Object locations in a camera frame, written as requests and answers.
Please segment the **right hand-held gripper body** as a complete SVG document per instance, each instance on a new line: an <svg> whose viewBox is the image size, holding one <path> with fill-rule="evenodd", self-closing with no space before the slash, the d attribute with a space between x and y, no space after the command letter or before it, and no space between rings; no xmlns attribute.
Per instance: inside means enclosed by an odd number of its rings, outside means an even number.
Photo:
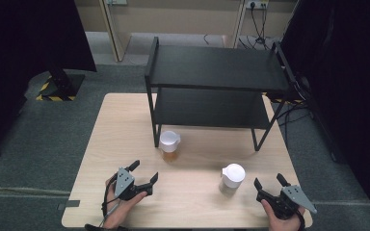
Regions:
<svg viewBox="0 0 370 231"><path fill-rule="evenodd" d="M299 211L300 207L307 209L310 213L318 213L316 207L305 195L302 188L297 185L282 187L278 196L267 192L265 196L258 195L256 197L258 202L262 199L265 199L271 205L276 217L279 219L292 218Z"/></svg>

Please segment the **dark curtain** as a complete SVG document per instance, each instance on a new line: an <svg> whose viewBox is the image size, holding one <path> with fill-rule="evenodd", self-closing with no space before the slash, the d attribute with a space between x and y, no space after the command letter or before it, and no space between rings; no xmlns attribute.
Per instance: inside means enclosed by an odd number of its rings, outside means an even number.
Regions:
<svg viewBox="0 0 370 231"><path fill-rule="evenodd" d="M74 0L0 0L0 136L30 80L53 68L96 70Z"/></svg>
<svg viewBox="0 0 370 231"><path fill-rule="evenodd" d="M281 46L370 199L370 0L299 0Z"/></svg>

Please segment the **white wall power outlet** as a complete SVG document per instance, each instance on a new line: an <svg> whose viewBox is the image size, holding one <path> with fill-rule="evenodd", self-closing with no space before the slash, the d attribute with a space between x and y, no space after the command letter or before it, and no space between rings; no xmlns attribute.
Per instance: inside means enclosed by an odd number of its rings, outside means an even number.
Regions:
<svg viewBox="0 0 370 231"><path fill-rule="evenodd" d="M250 10L266 10L269 5L269 0L248 0L246 8Z"/></svg>

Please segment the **black stand base, striped tape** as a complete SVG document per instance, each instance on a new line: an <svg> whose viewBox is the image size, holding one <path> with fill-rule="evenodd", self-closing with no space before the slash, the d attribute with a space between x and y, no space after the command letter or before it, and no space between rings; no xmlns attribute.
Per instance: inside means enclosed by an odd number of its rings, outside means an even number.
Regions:
<svg viewBox="0 0 370 231"><path fill-rule="evenodd" d="M59 67L49 71L50 76L40 89L37 100L40 101L73 101L80 89L84 74L66 74Z"/></svg>

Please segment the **white-lidded jar with amber liquid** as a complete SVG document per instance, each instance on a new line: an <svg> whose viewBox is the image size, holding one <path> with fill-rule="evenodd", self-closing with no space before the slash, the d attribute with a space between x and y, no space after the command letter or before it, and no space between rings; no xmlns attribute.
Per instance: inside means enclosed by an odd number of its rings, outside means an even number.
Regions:
<svg viewBox="0 0 370 231"><path fill-rule="evenodd" d="M159 147L162 150L163 160L172 162L177 158L177 148L181 137L174 131L165 131L160 135Z"/></svg>

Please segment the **person's left hand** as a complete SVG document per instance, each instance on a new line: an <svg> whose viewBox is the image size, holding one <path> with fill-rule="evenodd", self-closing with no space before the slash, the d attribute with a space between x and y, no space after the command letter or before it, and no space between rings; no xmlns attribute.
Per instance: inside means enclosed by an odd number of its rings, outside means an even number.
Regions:
<svg viewBox="0 0 370 231"><path fill-rule="evenodd" d="M114 180L109 178L105 184L107 191L107 216L102 224L102 227L108 230L117 229L124 223L133 207L147 196L147 193L141 192L128 201L119 200L115 199Z"/></svg>

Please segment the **white-lidded clear jar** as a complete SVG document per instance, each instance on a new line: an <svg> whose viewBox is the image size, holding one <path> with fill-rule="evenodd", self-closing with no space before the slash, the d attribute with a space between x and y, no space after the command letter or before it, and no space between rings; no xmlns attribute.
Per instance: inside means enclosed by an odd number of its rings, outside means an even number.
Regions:
<svg viewBox="0 0 370 231"><path fill-rule="evenodd" d="M245 169L238 164L229 164L222 169L219 189L225 194L234 194L246 177Z"/></svg>

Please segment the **person's right hand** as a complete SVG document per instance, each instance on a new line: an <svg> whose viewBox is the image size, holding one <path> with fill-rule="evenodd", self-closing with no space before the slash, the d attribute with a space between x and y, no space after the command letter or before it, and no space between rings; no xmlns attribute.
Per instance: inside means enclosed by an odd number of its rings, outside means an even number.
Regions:
<svg viewBox="0 0 370 231"><path fill-rule="evenodd" d="M260 203L268 217L269 231L299 231L301 222L297 215L286 220L279 219L276 217L271 205L265 199L262 199Z"/></svg>

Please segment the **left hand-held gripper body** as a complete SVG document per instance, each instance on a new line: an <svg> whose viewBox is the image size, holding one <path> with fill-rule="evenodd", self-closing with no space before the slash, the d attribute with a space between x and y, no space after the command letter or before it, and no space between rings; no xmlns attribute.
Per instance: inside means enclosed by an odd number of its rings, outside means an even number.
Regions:
<svg viewBox="0 0 370 231"><path fill-rule="evenodd" d="M131 174L131 171L125 170L125 167L120 167L117 172L115 198L130 200L142 192L146 192L147 195L153 194L153 187L149 191L139 191L137 187L138 186L135 184L135 177Z"/></svg>

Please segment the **dark tape strip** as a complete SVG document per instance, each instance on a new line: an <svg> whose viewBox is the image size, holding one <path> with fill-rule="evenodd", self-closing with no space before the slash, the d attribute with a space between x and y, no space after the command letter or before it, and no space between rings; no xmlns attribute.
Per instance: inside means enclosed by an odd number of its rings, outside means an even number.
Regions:
<svg viewBox="0 0 370 231"><path fill-rule="evenodd" d="M65 208L79 207L80 200L68 200L65 203L60 203L57 206L58 211L63 211Z"/></svg>

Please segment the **beige door frame post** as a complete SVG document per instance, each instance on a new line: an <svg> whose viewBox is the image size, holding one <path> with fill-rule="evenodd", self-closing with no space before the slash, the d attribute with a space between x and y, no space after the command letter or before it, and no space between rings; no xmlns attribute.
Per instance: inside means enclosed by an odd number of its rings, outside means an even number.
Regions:
<svg viewBox="0 0 370 231"><path fill-rule="evenodd" d="M98 1L100 9L102 10L115 60L117 62L122 62L131 38L131 34L121 32L118 28L116 16L113 14L112 11L112 8L117 6L117 4L114 4L115 0Z"/></svg>

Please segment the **black two-tier shelf rack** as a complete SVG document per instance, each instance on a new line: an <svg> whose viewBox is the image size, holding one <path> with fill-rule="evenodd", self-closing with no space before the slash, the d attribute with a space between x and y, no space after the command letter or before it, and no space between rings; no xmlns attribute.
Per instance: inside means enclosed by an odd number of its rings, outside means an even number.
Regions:
<svg viewBox="0 0 370 231"><path fill-rule="evenodd" d="M258 151L277 120L268 117L264 94L285 102L295 76L275 42L269 50L162 45L153 40L145 87L153 141L164 125L262 129Z"/></svg>

